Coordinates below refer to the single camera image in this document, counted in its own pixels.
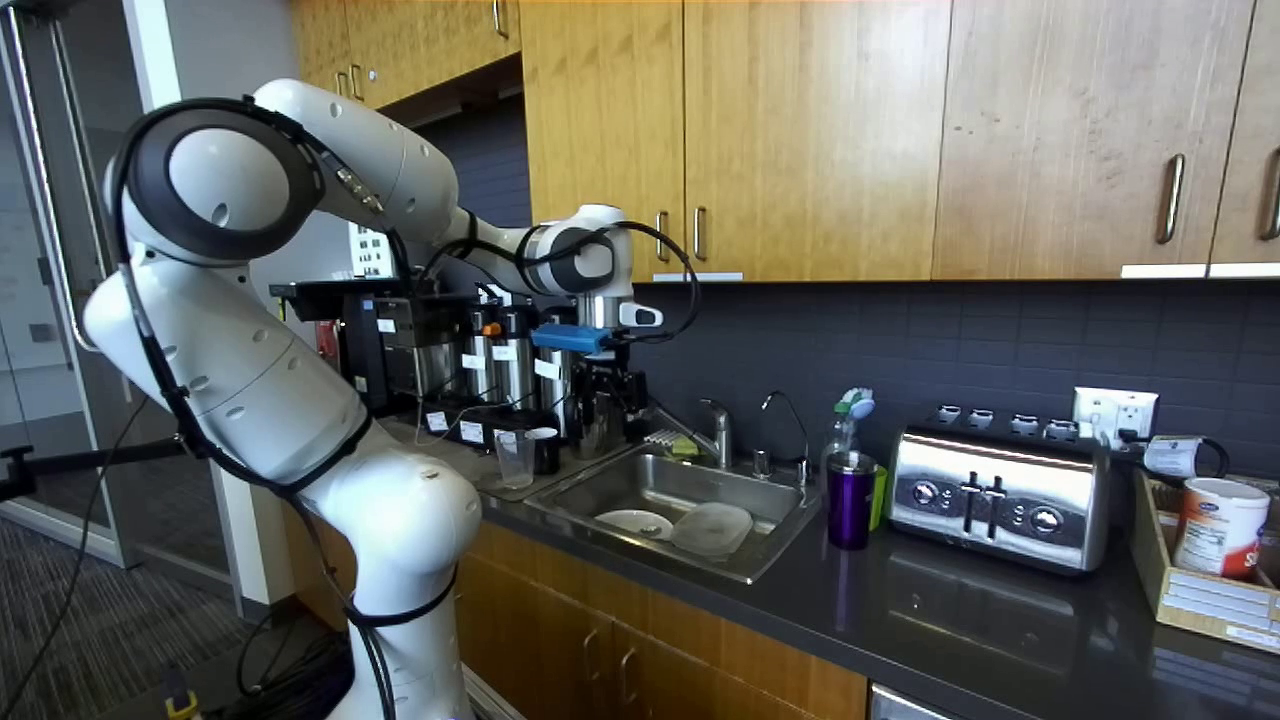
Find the faucet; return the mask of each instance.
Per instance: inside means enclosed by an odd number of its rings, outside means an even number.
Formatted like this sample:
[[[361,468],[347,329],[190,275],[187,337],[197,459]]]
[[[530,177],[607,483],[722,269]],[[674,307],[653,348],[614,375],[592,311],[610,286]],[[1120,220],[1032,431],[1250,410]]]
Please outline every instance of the faucet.
[[[714,403],[714,398],[701,398],[701,408],[711,410],[714,436],[704,436],[704,431],[687,427],[680,414],[673,414],[673,410],[660,408],[660,403],[653,408],[653,414],[657,414],[660,422],[673,422],[674,431],[683,431],[704,454],[714,454],[714,468],[733,468],[733,422],[726,422],[726,408]]]
[[[761,398],[761,410],[767,410],[774,398],[782,398],[793,418],[796,418],[796,436],[800,436],[796,496],[800,496],[800,504],[808,504],[808,496],[812,496],[812,489],[808,489],[812,483],[812,477],[808,477],[808,427],[803,427],[803,414],[796,410],[793,394],[780,391],[780,388]]]

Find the upper cabinet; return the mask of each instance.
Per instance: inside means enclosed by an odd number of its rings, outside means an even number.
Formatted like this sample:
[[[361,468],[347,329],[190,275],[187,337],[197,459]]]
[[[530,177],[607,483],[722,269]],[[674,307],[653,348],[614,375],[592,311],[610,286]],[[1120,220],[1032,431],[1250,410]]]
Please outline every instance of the upper cabinet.
[[[1211,275],[1280,270],[1280,2],[1260,0],[1236,102]]]
[[[924,280],[949,0],[597,0],[522,12],[535,215],[603,198],[697,270]],[[674,270],[635,244],[635,280]]]
[[[373,109],[514,56],[514,0],[291,0],[299,73]]]
[[[1248,19],[1243,0],[955,0],[931,275],[1204,275]]]

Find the black backsplash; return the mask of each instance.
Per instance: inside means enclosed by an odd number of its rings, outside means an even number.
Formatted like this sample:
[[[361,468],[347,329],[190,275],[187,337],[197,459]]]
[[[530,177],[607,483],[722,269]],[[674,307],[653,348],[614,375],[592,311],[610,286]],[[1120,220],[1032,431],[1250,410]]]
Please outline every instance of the black backsplash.
[[[683,311],[680,286],[641,298]],[[1072,388],[1161,391],[1156,431],[1211,436],[1232,470],[1280,477],[1280,283],[711,283],[701,320],[635,348],[674,414],[704,394],[733,408],[735,444],[793,454],[782,388],[829,440],[845,388],[871,388],[865,427],[887,454],[904,418],[941,398],[1072,414]]]

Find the floor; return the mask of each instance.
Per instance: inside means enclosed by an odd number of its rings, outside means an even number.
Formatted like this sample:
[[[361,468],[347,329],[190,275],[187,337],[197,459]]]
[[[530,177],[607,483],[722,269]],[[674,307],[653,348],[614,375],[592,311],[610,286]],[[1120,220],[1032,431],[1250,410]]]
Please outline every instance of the floor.
[[[3,520],[0,547],[3,714],[3,705],[57,621],[74,550]],[[234,614],[227,594],[190,589],[162,569],[120,573],[113,565],[84,561],[73,610],[24,686],[24,698],[12,709],[12,720],[162,714],[162,697],[172,686],[197,686],[203,709],[224,709],[239,697],[234,658],[245,649],[245,676],[253,684],[268,672],[276,652],[281,658],[273,663],[273,676],[283,676],[306,658],[333,658],[342,643],[306,614],[256,627]]]

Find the lower cabinet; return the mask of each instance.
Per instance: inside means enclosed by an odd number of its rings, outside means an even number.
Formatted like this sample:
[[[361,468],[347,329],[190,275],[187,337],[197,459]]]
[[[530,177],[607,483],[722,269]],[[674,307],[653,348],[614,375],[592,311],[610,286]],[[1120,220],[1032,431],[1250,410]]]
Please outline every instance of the lower cabinet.
[[[865,714],[829,658],[482,524],[460,652],[522,714]]]

